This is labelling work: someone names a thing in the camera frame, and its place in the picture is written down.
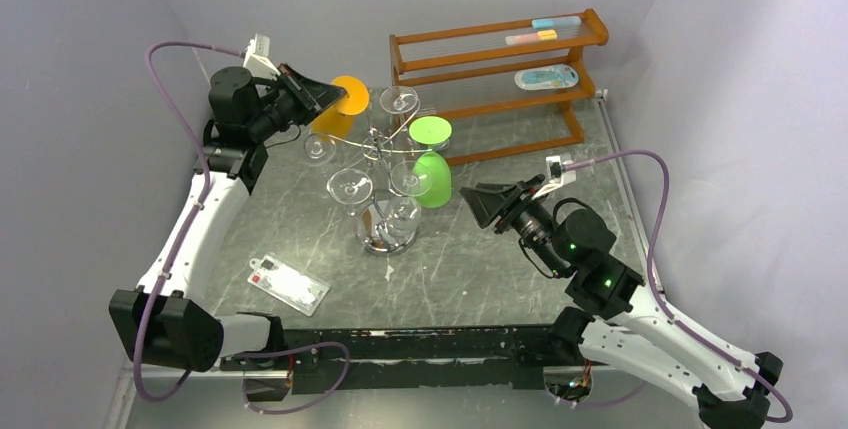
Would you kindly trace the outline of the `orange plastic wine glass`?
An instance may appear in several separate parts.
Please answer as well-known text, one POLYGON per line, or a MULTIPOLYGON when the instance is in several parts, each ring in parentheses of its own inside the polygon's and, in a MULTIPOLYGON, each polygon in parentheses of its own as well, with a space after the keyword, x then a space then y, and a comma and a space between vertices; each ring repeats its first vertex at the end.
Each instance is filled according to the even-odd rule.
POLYGON ((310 125, 313 133, 335 136, 344 139, 352 130, 355 117, 362 114, 370 104, 370 93, 366 85, 356 77, 343 75, 336 77, 332 84, 346 91, 346 94, 310 125))

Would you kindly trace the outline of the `green plastic wine glass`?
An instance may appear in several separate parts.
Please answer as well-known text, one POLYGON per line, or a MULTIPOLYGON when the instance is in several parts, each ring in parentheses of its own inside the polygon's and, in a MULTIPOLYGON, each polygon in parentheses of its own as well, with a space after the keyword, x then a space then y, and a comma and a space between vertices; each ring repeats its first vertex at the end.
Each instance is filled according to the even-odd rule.
POLYGON ((424 208, 435 209, 446 205, 452 196, 452 174, 445 158, 438 153, 452 135, 450 122, 439 116, 424 116, 415 119, 409 127, 412 140, 426 151, 416 161, 416 170, 427 169, 431 176, 431 187, 417 197, 424 208))

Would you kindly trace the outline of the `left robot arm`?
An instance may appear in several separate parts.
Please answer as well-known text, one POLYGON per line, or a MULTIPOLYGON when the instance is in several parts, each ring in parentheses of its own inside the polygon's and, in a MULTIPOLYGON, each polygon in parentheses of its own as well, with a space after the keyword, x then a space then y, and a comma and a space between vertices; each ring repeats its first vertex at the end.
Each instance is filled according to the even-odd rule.
POLYGON ((202 297, 224 236, 267 162, 266 141, 310 125, 353 94, 340 80, 317 82, 287 66, 268 77, 236 66, 211 77, 208 100, 218 135, 202 148, 186 203, 160 255, 135 289, 116 291, 109 303, 132 362, 205 372, 242 353, 262 369, 283 361, 279 318, 216 317, 202 297))

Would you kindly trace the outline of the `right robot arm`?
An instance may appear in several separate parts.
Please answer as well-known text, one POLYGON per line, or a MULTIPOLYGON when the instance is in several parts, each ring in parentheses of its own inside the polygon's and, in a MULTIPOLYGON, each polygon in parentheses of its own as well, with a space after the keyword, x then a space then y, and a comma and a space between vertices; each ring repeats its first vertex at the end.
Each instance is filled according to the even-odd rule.
POLYGON ((543 178, 515 184, 479 183, 460 195, 480 228, 513 230, 524 253, 544 274, 565 279, 573 304, 551 327, 549 348, 561 363, 580 357, 627 372, 697 412, 708 428, 760 428, 783 363, 722 340, 673 313, 639 272, 611 253, 616 242, 603 218, 579 199, 558 221, 543 206, 543 178))

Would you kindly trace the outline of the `chrome wine glass rack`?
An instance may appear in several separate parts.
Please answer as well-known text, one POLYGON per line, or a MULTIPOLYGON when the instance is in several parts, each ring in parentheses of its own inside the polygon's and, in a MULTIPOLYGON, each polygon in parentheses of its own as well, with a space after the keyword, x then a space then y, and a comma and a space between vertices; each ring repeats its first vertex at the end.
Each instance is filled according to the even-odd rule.
POLYGON ((399 129, 392 130, 389 127, 389 115, 381 109, 379 99, 380 96, 376 101, 376 109, 368 106, 364 111, 366 126, 362 134, 344 139, 330 137, 335 140, 337 148, 350 148, 354 151, 353 160, 337 171, 346 168, 359 169, 367 173, 373 181, 373 192, 368 200, 357 208, 355 214, 347 213, 354 220, 357 242, 370 254, 389 256, 409 249, 415 243, 419 232, 418 228, 417 235, 410 245, 401 247, 384 233, 383 222, 386 203, 393 196, 389 183, 390 170, 404 160, 417 161, 421 155, 408 137, 408 125, 420 109, 399 129))

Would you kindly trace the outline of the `orange wooden shelf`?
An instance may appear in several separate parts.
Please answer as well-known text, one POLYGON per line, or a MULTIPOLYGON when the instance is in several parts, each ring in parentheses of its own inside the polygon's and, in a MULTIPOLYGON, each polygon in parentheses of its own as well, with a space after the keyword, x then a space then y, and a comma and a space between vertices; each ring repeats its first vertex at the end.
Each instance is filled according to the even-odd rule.
POLYGON ((447 161, 452 166, 517 156, 581 144, 585 131, 574 108, 589 99, 596 85, 587 71, 586 48, 603 46, 609 30, 593 9, 551 17, 579 15, 579 27, 556 29, 557 40, 507 46, 510 35, 533 33, 533 19, 519 19, 409 35, 392 35, 389 54, 392 82, 416 90, 422 111, 449 120, 454 134, 447 161), (556 64, 572 66, 579 83, 570 89, 525 91, 514 82, 519 70, 556 64), (499 135, 471 143, 464 154, 457 145, 471 130, 490 126, 502 116, 513 123, 540 123, 534 135, 508 142, 499 135))

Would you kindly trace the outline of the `white blue blister pack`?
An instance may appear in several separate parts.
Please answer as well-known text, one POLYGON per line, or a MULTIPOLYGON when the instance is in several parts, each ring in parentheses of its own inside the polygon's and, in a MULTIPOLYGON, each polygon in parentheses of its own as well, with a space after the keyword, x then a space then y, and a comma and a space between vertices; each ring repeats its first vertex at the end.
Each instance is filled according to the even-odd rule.
POLYGON ((525 91, 570 89, 579 83, 577 71, 567 64, 519 70, 514 82, 525 91))

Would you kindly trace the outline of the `white packaged card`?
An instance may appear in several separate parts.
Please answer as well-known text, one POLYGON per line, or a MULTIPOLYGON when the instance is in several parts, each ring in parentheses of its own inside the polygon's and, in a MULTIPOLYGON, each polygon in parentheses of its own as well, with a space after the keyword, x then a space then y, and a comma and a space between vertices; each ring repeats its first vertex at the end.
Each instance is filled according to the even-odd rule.
POLYGON ((311 317, 330 292, 330 285, 277 258, 265 254, 248 261, 247 282, 299 313, 311 317))

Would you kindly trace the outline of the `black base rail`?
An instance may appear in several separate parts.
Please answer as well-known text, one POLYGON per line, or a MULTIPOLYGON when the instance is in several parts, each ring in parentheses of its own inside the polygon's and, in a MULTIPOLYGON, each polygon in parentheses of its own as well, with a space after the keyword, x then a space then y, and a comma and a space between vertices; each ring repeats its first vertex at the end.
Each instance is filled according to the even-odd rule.
POLYGON ((274 343, 293 356, 229 356, 219 367, 267 379, 293 371, 296 395, 341 390, 509 386, 535 390, 558 369, 584 364, 550 324, 404 329, 287 329, 274 343))

